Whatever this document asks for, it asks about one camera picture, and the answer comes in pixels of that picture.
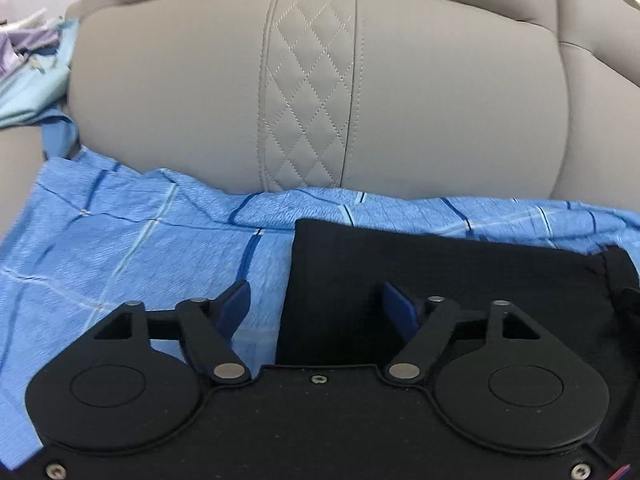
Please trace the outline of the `black pants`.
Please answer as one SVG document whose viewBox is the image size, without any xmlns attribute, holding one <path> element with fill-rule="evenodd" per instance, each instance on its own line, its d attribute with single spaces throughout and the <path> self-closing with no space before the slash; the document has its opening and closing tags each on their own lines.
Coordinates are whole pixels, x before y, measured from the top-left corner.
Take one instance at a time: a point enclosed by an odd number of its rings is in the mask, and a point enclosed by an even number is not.
<svg viewBox="0 0 640 480">
<path fill-rule="evenodd" d="M 639 274 L 620 244 L 582 255 L 299 220 L 277 363 L 390 362 L 404 342 L 383 308 L 385 284 L 414 301 L 442 296 L 466 310 L 515 304 L 602 375 L 611 408 L 598 447 L 638 463 Z"/>
</svg>

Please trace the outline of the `blue plaid cloth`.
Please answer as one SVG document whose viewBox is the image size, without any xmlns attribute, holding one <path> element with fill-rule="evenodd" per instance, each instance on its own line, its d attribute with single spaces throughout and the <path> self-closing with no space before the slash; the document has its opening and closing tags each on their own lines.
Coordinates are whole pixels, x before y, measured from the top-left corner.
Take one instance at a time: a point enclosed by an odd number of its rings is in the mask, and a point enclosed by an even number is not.
<svg viewBox="0 0 640 480">
<path fill-rule="evenodd" d="M 168 169 L 146 174 L 89 150 L 43 165 L 1 243 L 1 459 L 40 449 L 24 395 L 36 371 L 128 299 L 161 309 L 250 283 L 233 350 L 276 357 L 294 224 L 303 218 L 412 234 L 639 255 L 631 211 L 562 200 L 398 200 L 341 188 L 228 194 Z"/>
</svg>

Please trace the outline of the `beige leather sofa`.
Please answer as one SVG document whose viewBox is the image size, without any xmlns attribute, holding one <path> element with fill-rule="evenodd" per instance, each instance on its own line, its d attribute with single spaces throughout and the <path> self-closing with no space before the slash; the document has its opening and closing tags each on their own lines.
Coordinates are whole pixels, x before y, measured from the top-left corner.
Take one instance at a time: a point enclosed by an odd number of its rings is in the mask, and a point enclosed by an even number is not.
<svg viewBox="0 0 640 480">
<path fill-rule="evenodd" d="M 82 0 L 81 145 L 231 193 L 639 207 L 631 0 Z"/>
</svg>

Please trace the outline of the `light blue garment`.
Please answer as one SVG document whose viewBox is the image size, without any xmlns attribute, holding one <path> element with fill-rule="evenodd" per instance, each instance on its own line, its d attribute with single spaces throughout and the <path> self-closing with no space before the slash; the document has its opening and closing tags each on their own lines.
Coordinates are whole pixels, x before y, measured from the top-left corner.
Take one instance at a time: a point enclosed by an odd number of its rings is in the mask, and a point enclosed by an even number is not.
<svg viewBox="0 0 640 480">
<path fill-rule="evenodd" d="M 32 125 L 66 96 L 70 66 L 78 33 L 78 21 L 64 21 L 52 32 L 56 46 L 32 54 L 11 75 L 1 79 L 1 127 Z"/>
</svg>

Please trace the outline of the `lavender white crumpled clothes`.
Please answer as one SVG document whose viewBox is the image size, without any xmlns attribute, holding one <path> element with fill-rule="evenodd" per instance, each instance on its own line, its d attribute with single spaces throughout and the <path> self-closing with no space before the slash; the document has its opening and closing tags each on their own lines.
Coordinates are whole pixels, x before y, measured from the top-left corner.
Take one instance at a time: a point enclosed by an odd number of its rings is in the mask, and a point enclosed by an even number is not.
<svg viewBox="0 0 640 480">
<path fill-rule="evenodd" d="M 1 26 L 1 78 L 10 76 L 40 49 L 55 47 L 60 33 L 44 19 L 41 9 L 27 18 Z"/>
</svg>

